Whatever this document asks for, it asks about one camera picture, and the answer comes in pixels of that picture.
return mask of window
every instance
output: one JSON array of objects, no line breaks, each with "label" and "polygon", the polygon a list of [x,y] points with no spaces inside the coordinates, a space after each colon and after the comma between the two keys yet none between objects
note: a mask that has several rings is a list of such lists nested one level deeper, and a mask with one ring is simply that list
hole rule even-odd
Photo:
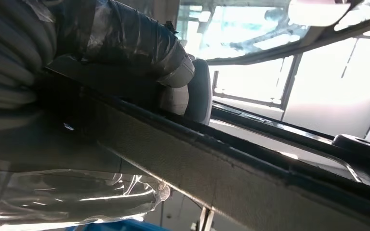
[{"label": "window", "polygon": [[214,79],[214,96],[282,110],[287,107],[296,78],[306,78],[323,89],[329,89],[331,84],[340,84],[344,92],[357,89],[368,92],[370,31],[356,38],[305,52],[301,58],[288,57],[247,66],[211,66],[210,72]]},{"label": "window", "polygon": [[211,66],[213,95],[282,107],[293,57],[252,65]]},{"label": "window", "polygon": [[178,39],[188,53],[202,59],[238,57],[298,41],[309,29],[289,22],[285,2],[222,2],[226,6],[181,0]]}]

